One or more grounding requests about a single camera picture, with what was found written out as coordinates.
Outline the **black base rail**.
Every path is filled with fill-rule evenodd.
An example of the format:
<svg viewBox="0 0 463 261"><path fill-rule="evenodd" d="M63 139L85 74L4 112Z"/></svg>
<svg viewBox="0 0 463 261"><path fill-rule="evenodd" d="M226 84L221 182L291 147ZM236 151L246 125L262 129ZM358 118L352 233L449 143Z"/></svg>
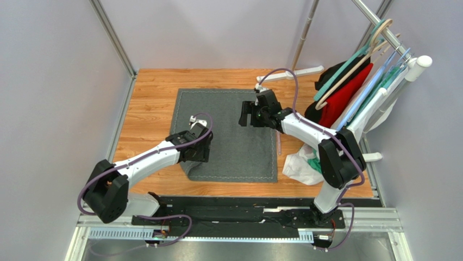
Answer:
<svg viewBox="0 0 463 261"><path fill-rule="evenodd" d="M190 237L294 238L299 229L340 231L345 223L341 210L323 216L315 213L311 197L213 197L158 196L160 208L153 215L167 220L133 216L132 225L160 226L168 235L186 232Z"/></svg>

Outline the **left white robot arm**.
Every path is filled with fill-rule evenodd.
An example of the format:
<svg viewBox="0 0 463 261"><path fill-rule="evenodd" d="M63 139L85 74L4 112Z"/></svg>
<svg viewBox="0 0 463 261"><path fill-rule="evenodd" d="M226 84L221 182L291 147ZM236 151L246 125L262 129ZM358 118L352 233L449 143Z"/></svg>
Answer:
<svg viewBox="0 0 463 261"><path fill-rule="evenodd" d="M168 136L159 145L135 157L111 163L99 161L80 191L77 207L103 223L121 216L153 216L160 207L154 196L136 196L130 189L146 177L180 162L209 160L213 133L201 123Z"/></svg>

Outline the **light blue hanger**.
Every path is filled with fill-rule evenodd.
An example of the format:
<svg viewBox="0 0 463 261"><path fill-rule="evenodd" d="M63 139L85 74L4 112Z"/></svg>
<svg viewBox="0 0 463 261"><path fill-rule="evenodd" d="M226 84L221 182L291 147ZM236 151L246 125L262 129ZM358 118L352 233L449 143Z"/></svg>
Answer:
<svg viewBox="0 0 463 261"><path fill-rule="evenodd" d="M331 129L339 131L343 127L349 126L349 124L367 107L379 88L385 86L388 80L393 76L397 76L404 70L403 63L406 61L405 55L408 54L409 51L410 48L406 50L404 55L397 59L396 63L394 63L394 59L397 52L394 51L375 74L369 80L365 81L362 87L354 94L345 110L341 113L341 116L332 124Z"/></svg>

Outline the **white garment with green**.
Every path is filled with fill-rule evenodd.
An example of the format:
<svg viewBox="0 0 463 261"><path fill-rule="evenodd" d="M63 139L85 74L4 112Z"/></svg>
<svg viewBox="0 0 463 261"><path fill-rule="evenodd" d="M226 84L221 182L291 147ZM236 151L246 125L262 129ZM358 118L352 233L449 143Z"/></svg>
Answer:
<svg viewBox="0 0 463 261"><path fill-rule="evenodd" d="M379 88L360 115L347 126L354 133L356 139L360 139L387 119L394 104L387 106L385 109L380 107L398 88L407 73L408 68L405 66L402 72L388 80L385 86ZM305 185L315 185L322 182L321 165L316 155L316 149L304 144L297 153L288 155L284 163L283 174Z"/></svg>

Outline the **knife with pink handle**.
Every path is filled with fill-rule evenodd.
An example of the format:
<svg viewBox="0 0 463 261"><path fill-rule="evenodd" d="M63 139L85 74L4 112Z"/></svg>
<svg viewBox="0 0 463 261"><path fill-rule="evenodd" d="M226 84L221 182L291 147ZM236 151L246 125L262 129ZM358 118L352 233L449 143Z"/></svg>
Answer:
<svg viewBox="0 0 463 261"><path fill-rule="evenodd" d="M277 139L277 152L278 155L282 155L282 147L281 147L281 133L276 131L276 139Z"/></svg>

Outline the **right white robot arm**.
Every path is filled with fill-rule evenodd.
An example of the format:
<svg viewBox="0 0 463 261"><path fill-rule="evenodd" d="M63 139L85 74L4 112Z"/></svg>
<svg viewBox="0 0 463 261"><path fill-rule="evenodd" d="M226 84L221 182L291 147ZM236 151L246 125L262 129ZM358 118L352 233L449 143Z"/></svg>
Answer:
<svg viewBox="0 0 463 261"><path fill-rule="evenodd" d="M315 148L324 179L322 188L310 205L312 222L329 222L346 190L366 168L364 156L354 133L348 129L332 130L313 123L292 108L282 108L272 90L258 91L254 101L242 102L240 126L268 127L295 137Z"/></svg>

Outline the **grey felt napkin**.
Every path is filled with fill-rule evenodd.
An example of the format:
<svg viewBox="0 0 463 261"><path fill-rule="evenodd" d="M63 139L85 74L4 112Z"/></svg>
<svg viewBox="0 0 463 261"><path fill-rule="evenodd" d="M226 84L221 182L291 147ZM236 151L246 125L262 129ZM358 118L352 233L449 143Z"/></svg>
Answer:
<svg viewBox="0 0 463 261"><path fill-rule="evenodd" d="M179 89L172 134L185 131L191 116L212 119L213 139L207 163L181 162L191 181L275 183L278 180L276 133L239 125L243 101L255 101L249 89Z"/></svg>

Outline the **red garment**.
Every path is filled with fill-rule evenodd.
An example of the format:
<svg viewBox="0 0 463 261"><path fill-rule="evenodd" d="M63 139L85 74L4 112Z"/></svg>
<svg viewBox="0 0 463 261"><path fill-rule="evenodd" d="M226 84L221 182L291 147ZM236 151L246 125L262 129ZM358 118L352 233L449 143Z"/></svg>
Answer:
<svg viewBox="0 0 463 261"><path fill-rule="evenodd" d="M372 68L372 63L367 64L353 79L349 80L346 85L326 100L327 105L322 108L321 119L318 122L319 125L323 127L331 127L333 125L347 108L354 94L362 87Z"/></svg>

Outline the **teal hanger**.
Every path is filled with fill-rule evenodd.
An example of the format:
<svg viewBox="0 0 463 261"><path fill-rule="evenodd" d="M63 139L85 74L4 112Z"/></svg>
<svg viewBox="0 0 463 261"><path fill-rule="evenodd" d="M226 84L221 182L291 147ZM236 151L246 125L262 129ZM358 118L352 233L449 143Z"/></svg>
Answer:
<svg viewBox="0 0 463 261"><path fill-rule="evenodd" d="M367 43L360 48L351 58L349 58L329 79L325 84L320 88L318 93L314 96L315 101L321 102L325 100L339 85L353 72L355 71L365 59L371 56L374 52L374 49L382 43L384 40L378 40L379 34L383 29L388 27L392 23L391 19L380 20L378 24L373 28L371 35ZM349 65L359 56L362 56L362 59L358 61L349 71L346 71Z"/></svg>

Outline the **wooden hanger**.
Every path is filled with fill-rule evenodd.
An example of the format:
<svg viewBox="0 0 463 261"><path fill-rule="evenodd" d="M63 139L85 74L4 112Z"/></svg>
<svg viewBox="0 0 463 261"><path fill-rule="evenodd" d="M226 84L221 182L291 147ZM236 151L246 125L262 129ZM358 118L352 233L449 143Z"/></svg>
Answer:
<svg viewBox="0 0 463 261"><path fill-rule="evenodd" d="M380 44L374 49L374 52L373 52L373 53L379 51L384 45L385 45L385 40L384 40L382 43L380 43ZM358 61L362 59L362 57L363 57L363 55L357 57L357 58L349 65L349 67L348 67L348 69L347 69L346 71L349 71L349 69L352 68L355 64L357 64ZM316 106L315 106L315 109L316 109L316 110L321 110L321 109L327 104L327 103L326 103L326 99L325 99L324 101L321 100L321 102L317 101Z"/></svg>

